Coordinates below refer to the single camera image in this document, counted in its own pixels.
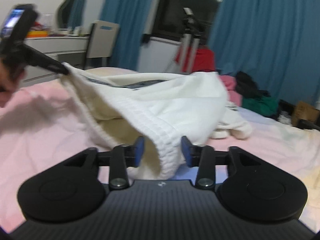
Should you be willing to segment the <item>person's left hand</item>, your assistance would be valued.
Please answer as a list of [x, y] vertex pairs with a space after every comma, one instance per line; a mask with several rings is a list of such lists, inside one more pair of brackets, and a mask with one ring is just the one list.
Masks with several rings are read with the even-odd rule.
[[1, 59], [1, 87], [4, 89], [0, 93], [0, 105], [1, 108], [5, 107], [10, 101], [13, 94], [16, 92], [20, 85], [20, 81], [25, 76], [25, 70], [22, 70], [20, 75], [16, 79], [11, 79], [8, 71], [8, 67], [4, 64], [3, 59]]

